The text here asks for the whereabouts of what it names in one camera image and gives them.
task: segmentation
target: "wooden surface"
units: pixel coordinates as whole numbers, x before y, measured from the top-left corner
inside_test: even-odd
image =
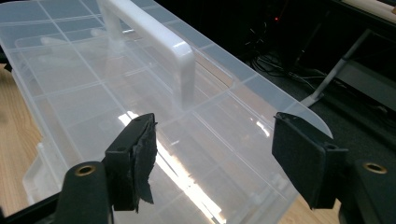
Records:
[[[27,206],[23,175],[32,164],[40,134],[12,75],[0,67],[0,205],[6,216]],[[280,224],[338,223],[333,210],[311,211],[298,197]]]

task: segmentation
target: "transparent plastic storage box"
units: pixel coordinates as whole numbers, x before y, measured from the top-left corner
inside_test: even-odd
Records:
[[[331,135],[326,124],[154,1],[100,5],[0,5],[1,46],[43,136],[23,179],[29,202],[154,113],[154,205],[118,212],[118,223],[276,223],[297,192],[271,154],[275,113]]]

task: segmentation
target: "wooden table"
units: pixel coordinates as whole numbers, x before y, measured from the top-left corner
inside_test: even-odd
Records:
[[[41,136],[12,75],[0,65],[0,206],[5,216],[26,207],[23,175],[32,164]],[[339,203],[332,210],[311,211],[298,197],[281,224],[338,223]]]

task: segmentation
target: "plastic box handle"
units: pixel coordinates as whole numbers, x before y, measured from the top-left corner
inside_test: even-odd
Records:
[[[130,0],[97,0],[111,44],[124,49],[120,19],[132,27],[171,63],[174,75],[174,104],[183,110],[191,108],[194,94],[195,58],[189,44],[152,18]]]

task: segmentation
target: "plastic box lid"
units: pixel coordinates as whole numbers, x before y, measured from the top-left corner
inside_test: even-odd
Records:
[[[297,192],[271,154],[275,113],[331,135],[328,127],[154,1],[134,3],[190,44],[195,72],[187,108],[175,103],[185,83],[177,83],[167,57],[124,22],[123,48],[115,48],[96,1],[0,5],[0,43],[50,142],[53,178],[61,185],[73,165],[100,161],[129,120],[154,113],[154,205],[141,203],[138,215],[118,212],[118,223],[276,223]]]

